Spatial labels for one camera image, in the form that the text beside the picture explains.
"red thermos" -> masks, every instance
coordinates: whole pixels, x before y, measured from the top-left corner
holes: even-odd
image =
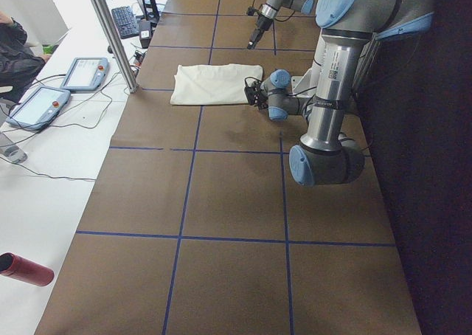
[[[11,252],[0,255],[0,275],[36,286],[49,285],[54,279],[54,272],[51,269]]]

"grid line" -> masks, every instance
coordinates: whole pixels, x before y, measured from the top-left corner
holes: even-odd
[[[210,46],[171,46],[171,45],[150,45],[149,48],[154,49],[231,49],[231,50],[244,50],[247,51],[248,49],[245,47],[210,47]],[[274,49],[258,47],[256,49],[252,49],[252,52],[256,51],[274,51]],[[277,51],[292,51],[292,52],[315,52],[315,49],[277,49]]]
[[[214,27],[214,30],[213,30],[212,46],[215,42],[215,33],[216,33],[216,25],[217,25],[217,22],[218,22],[218,11],[220,9],[220,2],[221,2],[221,0],[218,0],[218,8],[217,8],[217,11],[216,11],[217,15],[215,17],[215,27]],[[212,49],[209,52],[208,64],[211,63],[211,59],[212,59]],[[178,256],[179,256],[179,253],[180,253],[180,245],[181,245],[181,241],[182,241],[181,237],[182,237],[183,232],[184,232],[185,217],[186,217],[186,214],[187,214],[187,202],[188,202],[189,195],[190,195],[190,186],[192,184],[193,168],[194,168],[194,165],[195,165],[195,156],[197,154],[196,149],[198,147],[198,136],[200,134],[201,117],[202,117],[203,111],[204,111],[204,107],[200,106],[200,114],[198,115],[198,123],[197,123],[196,132],[195,132],[195,141],[193,143],[193,152],[192,152],[192,161],[190,163],[189,179],[188,179],[188,182],[187,182],[187,190],[186,190],[186,193],[185,193],[184,208],[182,210],[180,229],[178,231],[179,238],[177,240],[176,256],[174,257],[172,277],[170,279],[169,294],[167,296],[167,305],[166,305],[166,311],[165,311],[165,316],[164,316],[164,324],[162,326],[162,335],[166,334],[167,324],[169,322],[170,305],[172,303],[174,282],[176,280]]]
[[[218,149],[191,149],[191,148],[171,148],[171,151],[177,152],[199,152],[199,153],[241,153],[241,154],[280,154],[280,152],[270,151],[233,151],[233,150],[218,150]]]
[[[285,244],[290,245],[314,245],[314,246],[346,246],[346,247],[373,247],[373,248],[395,248],[391,243],[356,243],[345,241],[291,241],[283,239],[257,239],[257,238],[230,238],[230,237],[205,237],[202,235],[165,235],[165,234],[141,234],[126,232],[103,232],[94,230],[77,230],[75,234],[81,235],[104,235],[110,237],[131,238],[154,238],[154,239],[180,239],[189,241],[225,241],[235,243],[263,243],[263,244]]]
[[[290,335],[295,334],[294,330],[294,304],[292,294],[292,280],[291,280],[291,265],[290,265],[290,238],[288,235],[288,212],[287,212],[287,193],[285,188],[285,166],[284,166],[284,154],[283,154],[283,142],[282,137],[279,137],[280,141],[280,170],[281,170],[281,182],[282,182],[282,200],[283,200],[283,222],[285,229],[285,260],[287,269],[287,293],[288,293],[288,318],[290,324]]]
[[[162,14],[169,14],[169,15],[188,15],[188,16],[215,16],[215,15],[219,15],[219,16],[239,16],[241,18],[245,18],[246,14],[211,14],[211,13],[171,13],[171,12],[162,12]],[[315,16],[308,16],[308,15],[293,15],[292,18],[315,18]]]
[[[136,150],[136,151],[163,151],[163,148],[155,148],[155,147],[131,147],[131,146],[118,146],[118,145],[111,145],[109,149],[129,149],[129,150]]]

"folded towel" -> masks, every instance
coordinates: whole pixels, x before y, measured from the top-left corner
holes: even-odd
[[[225,66],[178,66],[172,105],[222,105],[247,103],[244,80],[261,79],[261,66],[227,64]]]

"white desk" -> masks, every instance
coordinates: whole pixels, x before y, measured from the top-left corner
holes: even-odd
[[[127,56],[140,46],[137,37],[123,41]],[[107,83],[118,65],[107,53],[107,40],[98,21],[69,32],[38,79],[65,74],[76,57],[107,57],[110,70]],[[63,78],[47,81],[59,87]],[[78,126],[48,128],[26,142],[19,143],[28,155],[28,168],[50,176],[95,179],[108,150],[111,135],[121,117],[128,98],[128,89],[121,75],[104,92],[113,98],[100,124],[91,130]],[[59,116],[53,125],[80,123],[93,126],[110,99],[102,94],[85,102],[91,94],[73,94],[64,111],[78,103],[77,108]],[[11,126],[4,124],[0,131]],[[17,142],[32,133],[18,130],[7,132]],[[89,198],[93,182],[37,177],[23,169],[0,161],[0,254],[12,252],[54,270],[59,274],[63,260]],[[0,277],[0,324],[2,335],[30,335],[44,312],[55,284],[46,287]]]

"blue tape line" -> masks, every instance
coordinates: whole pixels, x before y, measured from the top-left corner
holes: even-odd
[[[147,91],[174,91],[174,89],[154,89],[154,88],[141,88],[142,90]]]
[[[173,264],[173,269],[172,269],[172,277],[170,278],[169,294],[167,296],[167,306],[166,306],[166,310],[165,310],[164,324],[162,326],[162,335],[165,335],[165,333],[167,331],[167,323],[169,321],[170,304],[172,302],[174,282],[176,280],[178,255],[180,253],[180,245],[181,245],[181,241],[182,241],[182,234],[183,234],[183,231],[184,231],[184,222],[185,222],[185,217],[186,217],[186,214],[187,214],[187,202],[188,202],[189,194],[190,194],[190,185],[192,184],[193,167],[195,165],[195,155],[196,155],[195,149],[197,148],[197,145],[198,145],[198,135],[200,134],[201,115],[203,113],[203,109],[204,109],[204,107],[200,106],[200,114],[198,115],[197,130],[195,132],[195,141],[194,141],[194,144],[193,144],[192,161],[190,163],[189,179],[188,179],[188,182],[187,182],[187,189],[185,191],[184,208],[182,210],[182,218],[181,218],[180,227],[179,227],[179,231],[178,231],[176,256],[174,258],[174,264]]]
[[[183,152],[199,152],[199,153],[241,153],[241,154],[280,154],[280,152],[270,151],[231,151],[231,150],[218,150],[218,149],[191,149],[191,148],[171,148],[171,151],[183,151]],[[290,154],[290,152],[283,152],[284,155]]]
[[[161,49],[211,49],[211,47],[206,47],[206,46],[150,45],[149,47],[161,48]]]
[[[189,16],[199,16],[199,15],[215,16],[215,15],[217,15],[217,14],[211,14],[211,13],[198,14],[198,13],[170,13],[170,12],[161,12],[161,14],[169,14],[169,15],[189,15]],[[246,14],[218,14],[218,15],[219,15],[219,16],[237,16],[237,17],[240,17],[240,18],[245,18],[245,17],[247,17]],[[312,18],[313,16],[311,16],[311,15],[293,14],[291,17],[292,17],[292,18]]]
[[[124,232],[99,232],[94,230],[77,230],[76,234],[87,235],[109,235],[112,237],[132,237],[132,238],[163,238],[163,239],[188,239],[195,241],[231,241],[240,243],[266,243],[266,244],[285,244],[285,240],[278,239],[257,239],[257,238],[230,238],[230,237],[204,237],[197,235],[165,235],[165,234],[142,234],[142,233],[124,233]],[[356,247],[383,247],[394,248],[395,244],[388,243],[350,243],[342,241],[288,241],[289,244],[296,245],[320,245],[320,246],[356,246]]]
[[[221,0],[218,0],[218,7],[216,8],[215,26],[213,27],[212,45],[211,45],[211,48],[209,49],[209,58],[208,58],[209,65],[212,64],[213,45],[215,45],[215,35],[216,35],[216,27],[218,25],[218,13],[220,12],[220,4],[221,4]]]
[[[163,151],[163,148],[153,148],[153,147],[119,147],[116,145],[111,145],[110,149],[134,149],[138,151]]]
[[[275,21],[272,23],[272,36],[274,37],[274,56],[277,56],[277,40],[275,39]]]
[[[343,241],[290,241],[290,244],[302,245],[326,245],[326,246],[358,246],[358,247],[377,247],[377,248],[395,248],[395,244],[389,243],[350,243]]]
[[[292,296],[292,280],[291,280],[291,266],[290,266],[290,239],[288,237],[288,211],[287,211],[287,193],[285,188],[285,165],[283,162],[283,142],[282,137],[280,142],[280,169],[282,171],[282,199],[283,199],[283,221],[285,228],[285,259],[287,269],[287,288],[288,288],[288,318],[290,321],[290,334],[294,335],[294,304]]]
[[[86,235],[108,235],[111,237],[133,237],[133,238],[158,238],[158,239],[178,239],[178,235],[165,234],[141,234],[141,233],[122,233],[122,232],[95,232],[92,230],[78,230],[76,234]]]
[[[232,241],[240,243],[266,243],[266,244],[283,244],[285,241],[277,239],[253,239],[253,238],[225,238],[225,237],[199,237],[193,235],[184,235],[182,239],[189,241]]]

